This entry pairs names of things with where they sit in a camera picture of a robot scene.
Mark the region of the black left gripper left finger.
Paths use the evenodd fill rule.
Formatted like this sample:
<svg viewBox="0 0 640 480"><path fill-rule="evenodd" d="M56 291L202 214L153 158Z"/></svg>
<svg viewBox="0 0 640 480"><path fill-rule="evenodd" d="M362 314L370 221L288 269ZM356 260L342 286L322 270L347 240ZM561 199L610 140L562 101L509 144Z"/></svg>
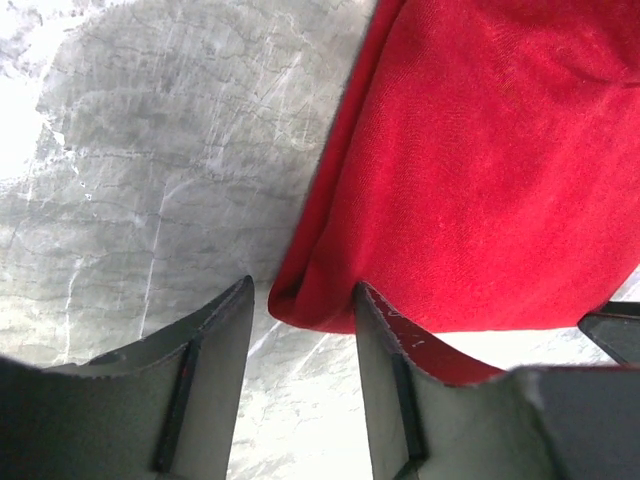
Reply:
<svg viewBox="0 0 640 480"><path fill-rule="evenodd" d="M255 288L78 365L1 361L5 479L223 479Z"/></svg>

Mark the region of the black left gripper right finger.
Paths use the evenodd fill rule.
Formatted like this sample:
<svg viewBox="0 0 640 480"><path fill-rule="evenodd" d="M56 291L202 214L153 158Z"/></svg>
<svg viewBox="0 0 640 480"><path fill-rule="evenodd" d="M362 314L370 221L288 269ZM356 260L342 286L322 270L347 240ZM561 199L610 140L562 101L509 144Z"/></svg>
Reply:
<svg viewBox="0 0 640 480"><path fill-rule="evenodd" d="M377 479L635 479L639 364L502 371L354 293Z"/></svg>

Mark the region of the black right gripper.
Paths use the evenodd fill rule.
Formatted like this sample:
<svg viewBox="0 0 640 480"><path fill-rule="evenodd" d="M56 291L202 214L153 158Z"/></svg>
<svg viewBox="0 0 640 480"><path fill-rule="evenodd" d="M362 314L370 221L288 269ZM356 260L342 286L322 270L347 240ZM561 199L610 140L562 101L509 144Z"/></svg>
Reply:
<svg viewBox="0 0 640 480"><path fill-rule="evenodd" d="M585 315L579 330L618 364L638 365L640 359L640 305L609 301Z"/></svg>

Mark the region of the red t shirt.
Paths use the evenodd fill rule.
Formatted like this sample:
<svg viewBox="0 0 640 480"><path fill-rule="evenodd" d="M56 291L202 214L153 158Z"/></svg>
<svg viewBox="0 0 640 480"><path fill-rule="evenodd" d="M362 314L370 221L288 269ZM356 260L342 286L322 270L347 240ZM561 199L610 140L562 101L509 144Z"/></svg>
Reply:
<svg viewBox="0 0 640 480"><path fill-rule="evenodd" d="M365 282L435 333L568 327L639 263L639 5L381 1L273 317Z"/></svg>

